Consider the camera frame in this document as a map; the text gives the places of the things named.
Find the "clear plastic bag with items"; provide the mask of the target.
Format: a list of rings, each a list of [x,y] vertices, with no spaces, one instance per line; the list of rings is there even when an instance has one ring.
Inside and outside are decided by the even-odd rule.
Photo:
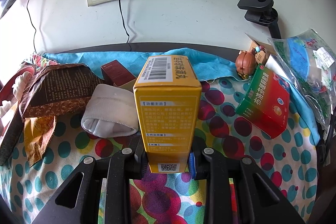
[[[335,108],[335,53],[313,29],[286,39],[268,38],[288,79],[326,128]]]

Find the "green red medicine box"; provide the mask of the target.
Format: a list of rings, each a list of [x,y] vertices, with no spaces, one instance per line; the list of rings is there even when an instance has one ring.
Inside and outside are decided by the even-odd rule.
[[[271,69],[259,65],[236,113],[274,139],[286,130],[289,102],[289,84]]]

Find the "white sock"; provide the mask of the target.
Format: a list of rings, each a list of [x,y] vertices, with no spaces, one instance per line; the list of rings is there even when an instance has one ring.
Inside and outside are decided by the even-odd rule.
[[[106,84],[97,85],[86,105],[81,126],[99,138],[137,133],[138,115],[133,93]]]

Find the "brown snack bag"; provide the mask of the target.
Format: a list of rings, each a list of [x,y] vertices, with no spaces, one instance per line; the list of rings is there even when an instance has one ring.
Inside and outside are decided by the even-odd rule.
[[[82,64],[50,65],[29,80],[14,118],[1,142],[1,165],[14,150],[25,118],[53,117],[85,108],[95,87],[104,80]]]

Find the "yellow snack bag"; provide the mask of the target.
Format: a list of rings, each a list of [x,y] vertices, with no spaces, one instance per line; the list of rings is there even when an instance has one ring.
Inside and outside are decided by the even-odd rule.
[[[55,116],[25,119],[24,144],[29,167],[32,167],[42,159],[55,128]]]

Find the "blue cloth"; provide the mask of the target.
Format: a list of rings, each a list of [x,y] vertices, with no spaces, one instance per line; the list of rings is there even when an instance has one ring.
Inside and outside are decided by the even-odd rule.
[[[59,64],[85,64],[98,77],[102,76],[100,67],[110,61],[118,60],[133,75],[138,76],[150,56],[158,55],[182,55],[188,57],[197,78],[201,81],[215,80],[222,77],[233,77],[238,81],[242,79],[236,72],[234,62],[225,58],[205,53],[191,48],[179,48],[167,52],[79,52],[79,53],[43,53],[42,56]],[[300,123],[305,123],[310,129],[310,142],[317,145],[320,141],[317,123],[312,109],[305,98],[295,88],[292,83],[290,86],[290,100],[300,115]]]

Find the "colourful polka dot cloth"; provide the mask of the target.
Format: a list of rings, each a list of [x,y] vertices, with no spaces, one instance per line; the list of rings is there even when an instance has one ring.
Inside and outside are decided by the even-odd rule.
[[[317,153],[294,104],[289,103],[286,130],[271,139],[236,114],[248,82],[222,77],[201,84],[195,135],[226,157],[253,159],[307,221],[317,192]],[[109,157],[129,144],[129,137],[92,136],[81,127],[81,118],[81,113],[59,117],[45,155],[32,167],[23,138],[1,166],[1,197],[19,223],[34,220],[82,159]],[[206,184],[189,173],[146,173],[142,180],[131,181],[130,193],[133,223],[203,222]]]

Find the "dark red small box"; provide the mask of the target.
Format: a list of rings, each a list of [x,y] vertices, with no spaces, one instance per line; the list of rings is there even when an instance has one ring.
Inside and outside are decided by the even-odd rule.
[[[133,91],[136,77],[119,61],[114,60],[101,66],[102,76],[107,85]]]

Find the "yellow medicine box with mouth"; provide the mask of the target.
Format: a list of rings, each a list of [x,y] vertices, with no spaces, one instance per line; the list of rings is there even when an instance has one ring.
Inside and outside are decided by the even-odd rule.
[[[151,172],[185,171],[201,92],[201,83],[186,56],[147,59],[133,93]]]

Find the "black clamp mount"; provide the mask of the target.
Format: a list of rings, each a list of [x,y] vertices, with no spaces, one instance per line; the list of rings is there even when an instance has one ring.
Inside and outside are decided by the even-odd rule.
[[[254,24],[267,27],[271,38],[281,39],[278,12],[273,0],[239,0],[238,8],[245,10],[244,18]]]

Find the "red round basin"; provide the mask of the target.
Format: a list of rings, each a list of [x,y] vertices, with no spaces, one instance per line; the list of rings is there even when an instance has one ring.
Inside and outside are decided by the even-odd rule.
[[[33,65],[23,65],[1,89],[1,143],[11,135],[12,131],[20,131],[15,128],[15,126],[22,125],[19,101],[34,73],[35,67]]]

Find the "small cardboard box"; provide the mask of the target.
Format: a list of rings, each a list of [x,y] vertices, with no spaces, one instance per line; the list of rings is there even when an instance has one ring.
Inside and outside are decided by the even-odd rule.
[[[251,40],[249,51],[255,54],[256,63],[265,65],[271,54],[275,54],[275,50],[268,43],[263,43],[255,39],[253,36],[246,34]]]

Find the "brown walnut charm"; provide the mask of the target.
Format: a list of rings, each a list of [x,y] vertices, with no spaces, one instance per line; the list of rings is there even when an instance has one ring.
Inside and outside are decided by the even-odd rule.
[[[235,60],[236,71],[244,79],[249,79],[255,72],[257,63],[252,51],[240,51]]]

